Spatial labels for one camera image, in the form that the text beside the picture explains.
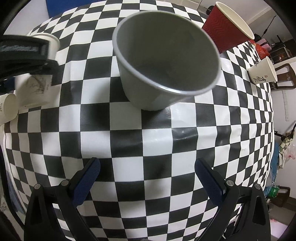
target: checkered tablecloth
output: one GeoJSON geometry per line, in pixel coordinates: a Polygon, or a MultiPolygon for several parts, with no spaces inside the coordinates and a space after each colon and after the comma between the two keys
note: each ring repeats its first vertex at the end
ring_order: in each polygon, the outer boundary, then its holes
{"type": "Polygon", "coordinates": [[[111,38],[120,20],[141,10],[205,22],[167,2],[107,0],[32,30],[60,39],[60,72],[50,104],[5,124],[6,158],[25,210],[36,183],[58,185],[94,156],[101,172],[78,210],[99,240],[194,240],[217,210],[194,173],[197,157],[237,185],[265,185],[274,141],[270,87],[250,83],[246,69],[259,58],[247,42],[221,54],[223,74],[213,90],[160,111],[135,108],[111,38]]]}

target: wall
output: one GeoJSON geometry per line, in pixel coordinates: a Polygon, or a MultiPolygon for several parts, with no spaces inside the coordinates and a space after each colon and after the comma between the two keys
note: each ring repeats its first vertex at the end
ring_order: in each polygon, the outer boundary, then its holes
{"type": "Polygon", "coordinates": [[[49,19],[46,1],[31,0],[12,20],[5,34],[26,35],[37,25],[49,19]]]}

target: metal screw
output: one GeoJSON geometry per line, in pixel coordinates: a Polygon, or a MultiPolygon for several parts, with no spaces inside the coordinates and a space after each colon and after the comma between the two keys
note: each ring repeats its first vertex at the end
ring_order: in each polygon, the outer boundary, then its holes
{"type": "Polygon", "coordinates": [[[62,182],[61,182],[61,185],[62,186],[67,186],[69,184],[69,181],[68,180],[63,180],[62,182]]]}
{"type": "Polygon", "coordinates": [[[255,187],[256,189],[258,189],[258,190],[261,189],[261,186],[260,186],[258,183],[255,183],[254,187],[255,187]]]}
{"type": "Polygon", "coordinates": [[[37,183],[37,184],[34,186],[35,189],[39,189],[40,187],[41,187],[41,185],[40,185],[39,183],[37,183]]]}
{"type": "Polygon", "coordinates": [[[231,181],[231,180],[227,180],[227,181],[226,181],[226,184],[227,184],[228,186],[232,187],[232,186],[234,185],[234,182],[231,181]]]}

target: blue gripper pad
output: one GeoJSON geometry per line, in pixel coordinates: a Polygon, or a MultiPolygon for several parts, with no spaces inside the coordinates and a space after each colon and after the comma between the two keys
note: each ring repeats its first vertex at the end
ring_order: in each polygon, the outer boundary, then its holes
{"type": "Polygon", "coordinates": [[[83,177],[73,191],[72,204],[77,207],[83,204],[92,185],[100,173],[101,165],[99,158],[96,158],[90,167],[86,170],[83,177]]]}
{"type": "Polygon", "coordinates": [[[211,175],[210,171],[203,165],[203,163],[197,159],[194,165],[195,174],[199,178],[201,184],[207,192],[212,203],[220,207],[223,203],[222,190],[216,183],[214,177],[211,175]]]}

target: red paper cup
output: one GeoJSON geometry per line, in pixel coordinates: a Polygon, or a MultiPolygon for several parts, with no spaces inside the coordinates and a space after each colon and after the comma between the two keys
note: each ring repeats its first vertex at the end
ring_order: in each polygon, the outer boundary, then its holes
{"type": "Polygon", "coordinates": [[[221,2],[216,2],[202,29],[212,38],[219,53],[255,38],[247,23],[221,2]]]}

